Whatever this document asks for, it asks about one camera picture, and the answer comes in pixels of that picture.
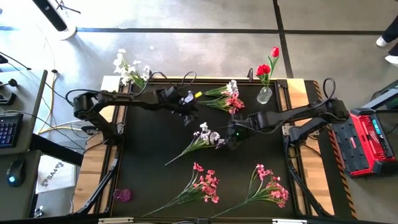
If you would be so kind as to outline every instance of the gray floor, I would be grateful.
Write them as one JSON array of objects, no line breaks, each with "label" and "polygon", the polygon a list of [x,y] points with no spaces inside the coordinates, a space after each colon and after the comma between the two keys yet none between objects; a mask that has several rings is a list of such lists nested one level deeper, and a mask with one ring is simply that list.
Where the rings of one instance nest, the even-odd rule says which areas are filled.
[{"label": "gray floor", "polygon": [[[272,0],[64,2],[81,11],[81,15],[62,12],[67,21],[78,27],[277,29]],[[394,0],[279,0],[279,6],[284,28],[288,30],[384,30],[398,11],[398,2]],[[37,13],[33,5],[26,3],[25,9],[21,9],[13,1],[0,0],[0,8],[0,26],[21,28],[0,31],[1,51],[36,69],[53,69],[54,58],[55,68],[60,72],[55,89],[61,94],[71,88],[99,89],[103,75],[115,75],[112,62],[119,48],[127,50],[129,61],[139,59],[143,65],[168,76],[182,76],[194,70],[203,77],[243,77],[250,67],[265,62],[264,56],[272,46],[280,46],[278,34],[115,32],[78,32],[66,41],[49,38],[49,45],[36,26],[46,26],[41,24],[42,18],[29,19],[28,15]],[[377,38],[286,35],[294,77],[320,83],[333,77],[336,96],[344,100],[347,108],[362,106],[375,91],[398,77],[398,68],[384,60],[392,44],[381,49],[375,46]],[[275,77],[286,77],[283,62],[279,60]],[[12,67],[0,65],[0,69]],[[55,117],[57,123],[75,119],[72,108],[57,97]],[[53,140],[64,141],[57,134]],[[397,223],[398,177],[349,182],[360,219]],[[39,202],[48,215],[63,215],[69,211],[72,192],[54,191],[41,195]]]}]

